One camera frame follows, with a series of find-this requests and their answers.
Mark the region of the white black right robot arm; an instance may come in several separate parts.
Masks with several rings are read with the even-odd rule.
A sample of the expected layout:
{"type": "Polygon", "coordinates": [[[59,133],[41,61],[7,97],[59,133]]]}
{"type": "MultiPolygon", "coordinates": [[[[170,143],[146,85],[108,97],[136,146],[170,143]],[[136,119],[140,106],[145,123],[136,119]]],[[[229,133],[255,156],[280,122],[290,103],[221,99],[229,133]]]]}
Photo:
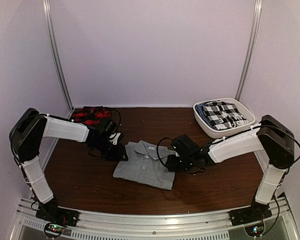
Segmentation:
{"type": "Polygon", "coordinates": [[[175,153],[164,164],[170,172],[189,172],[194,168],[206,169],[241,156],[267,155],[268,165],[258,185],[252,206],[246,210],[249,220],[258,220],[268,205],[287,171],[296,163],[295,135],[271,115],[241,132],[198,145],[188,135],[171,140],[175,153]]]}

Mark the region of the grey long sleeve shirt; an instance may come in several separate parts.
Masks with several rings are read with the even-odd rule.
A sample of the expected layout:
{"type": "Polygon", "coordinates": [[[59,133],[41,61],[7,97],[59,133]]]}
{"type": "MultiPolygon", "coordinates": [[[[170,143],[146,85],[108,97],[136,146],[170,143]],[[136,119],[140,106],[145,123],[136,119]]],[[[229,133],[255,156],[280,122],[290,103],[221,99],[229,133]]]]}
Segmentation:
{"type": "Polygon", "coordinates": [[[128,142],[125,146],[128,161],[120,161],[113,172],[113,177],[124,179],[155,188],[172,190],[175,173],[169,172],[164,164],[169,155],[176,152],[166,146],[140,140],[128,142]]]}

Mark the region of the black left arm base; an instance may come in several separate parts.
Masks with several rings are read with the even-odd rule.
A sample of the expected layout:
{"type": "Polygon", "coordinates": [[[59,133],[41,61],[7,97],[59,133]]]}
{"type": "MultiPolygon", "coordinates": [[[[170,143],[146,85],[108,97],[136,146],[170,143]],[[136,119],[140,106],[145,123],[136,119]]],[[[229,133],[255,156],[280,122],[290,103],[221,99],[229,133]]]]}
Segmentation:
{"type": "Polygon", "coordinates": [[[39,205],[35,215],[38,219],[46,221],[43,233],[50,239],[60,237],[67,227],[76,227],[79,212],[58,206],[39,205]]]}

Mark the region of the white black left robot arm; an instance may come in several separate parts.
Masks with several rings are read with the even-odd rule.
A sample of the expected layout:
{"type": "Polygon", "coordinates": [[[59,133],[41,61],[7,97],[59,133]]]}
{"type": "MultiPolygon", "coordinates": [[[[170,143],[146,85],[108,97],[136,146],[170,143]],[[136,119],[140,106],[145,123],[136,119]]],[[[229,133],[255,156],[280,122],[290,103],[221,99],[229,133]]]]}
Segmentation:
{"type": "Polygon", "coordinates": [[[119,125],[111,117],[102,117],[91,125],[83,120],[41,113],[35,108],[28,108],[8,135],[14,161],[37,201],[44,205],[43,215],[51,222],[59,221],[62,211],[52,203],[55,196],[40,163],[42,141],[53,139],[87,144],[107,161],[120,162],[128,160],[125,146],[120,142],[122,138],[119,125]]]}

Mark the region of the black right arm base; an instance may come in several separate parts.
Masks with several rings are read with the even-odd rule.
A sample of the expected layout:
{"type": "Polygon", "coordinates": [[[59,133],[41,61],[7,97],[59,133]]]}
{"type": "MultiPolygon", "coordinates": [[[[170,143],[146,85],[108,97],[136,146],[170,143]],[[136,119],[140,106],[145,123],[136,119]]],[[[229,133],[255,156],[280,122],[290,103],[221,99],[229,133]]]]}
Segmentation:
{"type": "Polygon", "coordinates": [[[248,207],[229,212],[232,226],[245,225],[244,230],[249,237],[261,237],[265,232],[264,219],[271,217],[269,204],[258,203],[255,200],[248,207]]]}

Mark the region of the red black plaid shirt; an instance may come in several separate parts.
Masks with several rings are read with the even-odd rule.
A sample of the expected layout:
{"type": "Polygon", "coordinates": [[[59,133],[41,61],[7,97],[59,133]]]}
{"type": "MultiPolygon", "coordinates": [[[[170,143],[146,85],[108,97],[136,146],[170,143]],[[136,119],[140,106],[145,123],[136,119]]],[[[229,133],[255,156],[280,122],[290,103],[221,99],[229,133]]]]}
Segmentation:
{"type": "Polygon", "coordinates": [[[102,118],[111,118],[112,110],[103,106],[84,106],[75,109],[70,119],[75,123],[95,126],[102,118]]]}

